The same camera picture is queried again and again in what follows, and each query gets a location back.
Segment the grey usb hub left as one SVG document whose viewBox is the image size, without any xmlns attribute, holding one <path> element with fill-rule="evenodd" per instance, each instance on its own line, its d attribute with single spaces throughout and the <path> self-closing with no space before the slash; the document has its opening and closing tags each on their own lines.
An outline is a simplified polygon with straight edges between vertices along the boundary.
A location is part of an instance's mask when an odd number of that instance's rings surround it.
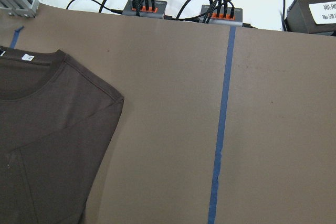
<svg viewBox="0 0 336 224">
<path fill-rule="evenodd" d="M 145 5 L 145 2 L 140 5 L 139 16 L 148 17 L 148 18 L 157 18 L 164 19 L 165 10 L 167 6 L 167 1 L 158 1 L 155 0 L 154 8 L 152 7 L 152 2 L 149 1 L 148 6 Z M 128 0 L 123 11 L 122 15 L 126 16 L 136 16 L 136 7 L 133 3 L 133 0 Z"/>
</svg>

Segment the dark brown t-shirt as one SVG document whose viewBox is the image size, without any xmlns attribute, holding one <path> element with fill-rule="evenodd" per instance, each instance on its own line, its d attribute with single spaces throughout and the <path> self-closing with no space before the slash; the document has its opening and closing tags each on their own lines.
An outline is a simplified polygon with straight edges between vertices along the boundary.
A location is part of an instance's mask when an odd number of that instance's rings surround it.
<svg viewBox="0 0 336 224">
<path fill-rule="evenodd" d="M 60 50 L 1 47 L 1 223 L 79 223 L 123 102 Z"/>
</svg>

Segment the grey usb hub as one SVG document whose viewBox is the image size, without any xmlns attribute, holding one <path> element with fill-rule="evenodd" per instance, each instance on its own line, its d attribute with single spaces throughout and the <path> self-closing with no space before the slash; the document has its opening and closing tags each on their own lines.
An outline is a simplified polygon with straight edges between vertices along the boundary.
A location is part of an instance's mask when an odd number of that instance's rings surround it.
<svg viewBox="0 0 336 224">
<path fill-rule="evenodd" d="M 219 14 L 215 10 L 212 13 L 212 17 L 209 20 L 209 24 L 217 25 L 229 25 L 229 26 L 243 26 L 243 10 L 241 8 L 234 8 L 234 11 L 231 11 L 231 7 L 228 7 L 224 10 L 224 6 L 221 7 Z"/>
<path fill-rule="evenodd" d="M 140 5 L 139 16 L 148 17 L 148 18 L 157 18 L 164 19 L 165 10 L 167 6 L 167 1 L 158 1 L 155 0 L 154 8 L 152 7 L 152 2 L 149 1 L 148 6 L 145 5 L 145 2 Z M 123 11 L 122 15 L 126 16 L 136 16 L 136 7 L 133 3 L 133 0 L 128 0 Z"/>
</svg>

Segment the grey usb hub right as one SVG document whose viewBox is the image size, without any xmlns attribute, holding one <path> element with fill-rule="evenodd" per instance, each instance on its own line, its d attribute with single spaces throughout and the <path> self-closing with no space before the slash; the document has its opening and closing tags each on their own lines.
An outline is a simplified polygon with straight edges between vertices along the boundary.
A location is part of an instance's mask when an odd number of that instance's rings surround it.
<svg viewBox="0 0 336 224">
<path fill-rule="evenodd" d="M 209 20 L 209 24 L 217 25 L 229 25 L 229 26 L 243 26 L 243 10 L 241 8 L 234 8 L 234 11 L 231 11 L 231 7 L 228 7 L 224 10 L 224 6 L 221 7 L 219 14 L 215 10 L 212 13 L 212 17 Z"/>
</svg>

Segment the dark box with label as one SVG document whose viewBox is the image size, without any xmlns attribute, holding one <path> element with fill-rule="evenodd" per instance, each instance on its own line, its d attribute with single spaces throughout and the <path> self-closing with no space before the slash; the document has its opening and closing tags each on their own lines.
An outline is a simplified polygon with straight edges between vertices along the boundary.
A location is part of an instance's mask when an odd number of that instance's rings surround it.
<svg viewBox="0 0 336 224">
<path fill-rule="evenodd" d="M 285 25 L 291 32 L 335 36 L 335 0 L 294 0 Z"/>
</svg>

